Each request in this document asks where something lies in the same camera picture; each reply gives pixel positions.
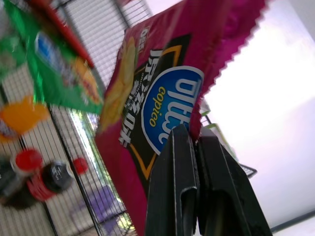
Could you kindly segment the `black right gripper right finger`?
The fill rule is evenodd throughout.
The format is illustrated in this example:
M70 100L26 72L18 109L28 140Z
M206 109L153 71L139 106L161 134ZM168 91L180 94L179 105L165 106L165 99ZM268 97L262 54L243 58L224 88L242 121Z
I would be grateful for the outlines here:
M249 178L210 129L196 145L202 236L272 236Z

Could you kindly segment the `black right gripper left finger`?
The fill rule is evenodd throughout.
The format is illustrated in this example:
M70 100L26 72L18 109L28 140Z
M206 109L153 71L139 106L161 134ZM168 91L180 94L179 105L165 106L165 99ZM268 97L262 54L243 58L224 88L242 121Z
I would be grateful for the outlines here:
M181 124L171 130L151 172L145 236L193 236L198 194L193 142Z

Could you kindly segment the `magenta Copico chip bag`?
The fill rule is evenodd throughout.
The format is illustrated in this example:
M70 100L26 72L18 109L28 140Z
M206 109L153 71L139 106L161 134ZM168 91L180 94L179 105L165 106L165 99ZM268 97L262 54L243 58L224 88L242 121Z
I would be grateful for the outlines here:
M95 143L138 236L149 179L173 128L199 137L200 103L244 46L268 0L181 0L128 28Z

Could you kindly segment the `cola bottle with red cap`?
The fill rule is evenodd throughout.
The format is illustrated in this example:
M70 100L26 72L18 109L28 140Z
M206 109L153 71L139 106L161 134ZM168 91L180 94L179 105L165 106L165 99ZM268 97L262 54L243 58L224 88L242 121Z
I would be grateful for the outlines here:
M12 156L0 154L0 205L19 207L14 204L15 195L25 185L27 178L41 168L43 157L33 148L25 149Z
M77 158L73 161L74 170L70 163L53 161L34 174L26 185L30 195L39 202L44 202L53 196L66 191L75 179L74 174L83 174L87 168L87 161Z

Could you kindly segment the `orange snack bag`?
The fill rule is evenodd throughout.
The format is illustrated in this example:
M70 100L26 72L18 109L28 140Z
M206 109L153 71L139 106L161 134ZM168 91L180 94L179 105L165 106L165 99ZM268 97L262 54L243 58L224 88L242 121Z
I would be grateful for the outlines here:
M35 103L32 95L25 96L22 101L4 105L0 109L0 142L17 140L48 117L46 106Z

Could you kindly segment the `green chip bag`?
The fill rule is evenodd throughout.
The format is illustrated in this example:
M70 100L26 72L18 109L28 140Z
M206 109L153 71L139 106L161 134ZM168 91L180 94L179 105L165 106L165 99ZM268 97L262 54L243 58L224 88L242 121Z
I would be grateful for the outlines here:
M34 100L100 114L102 95L88 63L12 0L3 0L13 34L26 56Z

